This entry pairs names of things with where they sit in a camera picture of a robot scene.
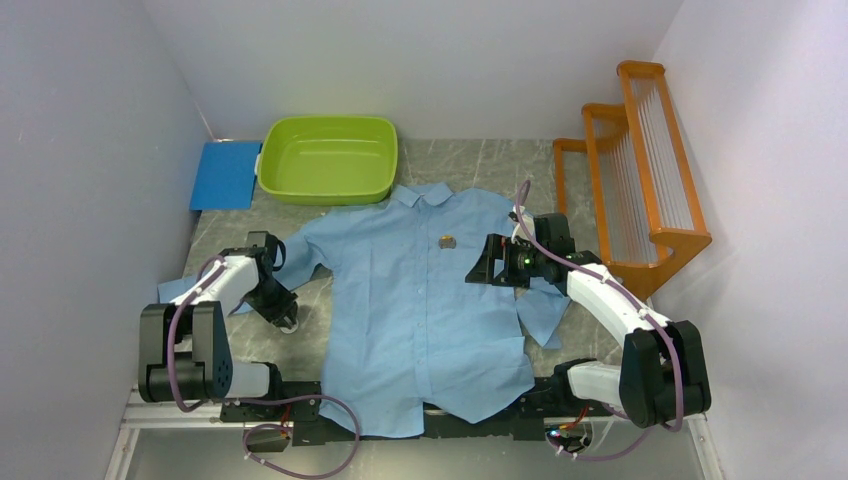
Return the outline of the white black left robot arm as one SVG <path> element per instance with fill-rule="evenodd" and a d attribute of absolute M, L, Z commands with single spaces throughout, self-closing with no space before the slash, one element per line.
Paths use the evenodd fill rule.
<path fill-rule="evenodd" d="M 209 259 L 187 290 L 140 315 L 138 391 L 148 403 L 175 402 L 188 412 L 205 402 L 239 400 L 263 420 L 286 406 L 279 369 L 232 357 L 226 317 L 247 305 L 286 334 L 298 328 L 297 296 L 276 278 L 281 240 L 251 231 L 242 247 Z"/>

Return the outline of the light blue button shirt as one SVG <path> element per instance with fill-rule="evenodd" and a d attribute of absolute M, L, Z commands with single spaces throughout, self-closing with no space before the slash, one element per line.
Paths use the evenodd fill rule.
<path fill-rule="evenodd" d="M 477 188 L 398 186 L 284 240 L 276 278 L 285 287 L 306 284 L 318 267 L 333 276 L 323 417 L 368 436 L 412 437 L 424 430 L 426 404 L 477 423 L 533 386 L 525 341 L 560 347 L 567 298 L 539 279 L 522 295 L 464 281 L 487 235 L 511 234 L 512 210 Z M 444 235 L 455 249 L 439 248 Z"/>

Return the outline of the orange wooden rack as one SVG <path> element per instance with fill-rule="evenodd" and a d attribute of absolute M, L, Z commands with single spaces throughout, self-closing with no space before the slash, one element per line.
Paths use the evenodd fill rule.
<path fill-rule="evenodd" d="M 660 63 L 625 60 L 623 100 L 587 103 L 585 136 L 553 142 L 557 208 L 566 212 L 564 156 L 586 156 L 600 259 L 649 299 L 712 242 Z"/>

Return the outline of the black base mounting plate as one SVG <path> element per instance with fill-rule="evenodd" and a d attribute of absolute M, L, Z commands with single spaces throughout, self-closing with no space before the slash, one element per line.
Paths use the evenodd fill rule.
<path fill-rule="evenodd" d="M 353 433 L 319 415 L 317 399 L 286 406 L 234 405 L 221 408 L 218 419 L 226 426 L 236 424 L 284 423 L 296 446 L 317 446 L 353 439 Z M 476 424 L 424 406 L 424 432 L 428 439 L 509 437 L 517 441 L 541 440 L 545 433 L 567 425 L 569 433 L 582 434 L 593 420 L 611 420 L 612 414 L 600 403 L 568 400 L 564 386 L 551 378 L 535 379 L 535 386 L 494 416 Z"/>

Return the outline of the blue flat board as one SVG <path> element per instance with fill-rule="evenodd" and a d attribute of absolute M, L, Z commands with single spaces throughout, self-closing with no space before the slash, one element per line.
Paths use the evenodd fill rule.
<path fill-rule="evenodd" d="M 189 209 L 249 209 L 254 195 L 260 150 L 259 141 L 206 143 L 201 153 Z"/>

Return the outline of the aluminium frame rails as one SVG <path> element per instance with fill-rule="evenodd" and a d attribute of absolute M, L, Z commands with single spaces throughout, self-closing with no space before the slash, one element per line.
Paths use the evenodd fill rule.
<path fill-rule="evenodd" d="M 259 461 L 244 456 L 246 422 L 226 423 L 217 405 L 184 413 L 170 403 L 150 404 L 132 394 L 107 470 L 111 479 L 287 479 L 293 472 L 328 473 L 334 479 L 720 479 L 724 473 L 704 416 L 681 431 L 644 435 L 624 420 L 594 408 L 576 435 L 589 442 L 579 461 L 556 454 L 534 427 L 528 439 L 503 433 L 499 421 L 467 425 L 450 437 L 453 419 L 422 438 L 365 440 L 350 435 L 320 440 L 312 422 L 295 424 L 284 451 L 275 432 L 261 432 Z"/>

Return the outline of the green plastic basin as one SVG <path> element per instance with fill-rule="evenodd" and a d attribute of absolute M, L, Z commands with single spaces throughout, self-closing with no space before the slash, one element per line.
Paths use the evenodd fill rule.
<path fill-rule="evenodd" d="M 398 136 L 381 117 L 307 115 L 277 121 L 255 162 L 258 185 L 293 205 L 365 205 L 390 192 Z"/>

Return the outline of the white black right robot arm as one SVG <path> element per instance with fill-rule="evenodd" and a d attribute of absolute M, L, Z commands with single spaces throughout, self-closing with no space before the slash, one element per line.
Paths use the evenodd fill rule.
<path fill-rule="evenodd" d="M 550 401 L 564 415 L 590 404 L 609 406 L 640 428 L 677 425 L 706 412 L 712 395 L 701 335 L 637 299 L 594 253 L 579 251 L 562 213 L 520 223 L 513 236 L 490 234 L 466 274 L 472 284 L 522 287 L 541 278 L 584 307 L 622 348 L 619 364 L 578 359 L 558 365 Z"/>

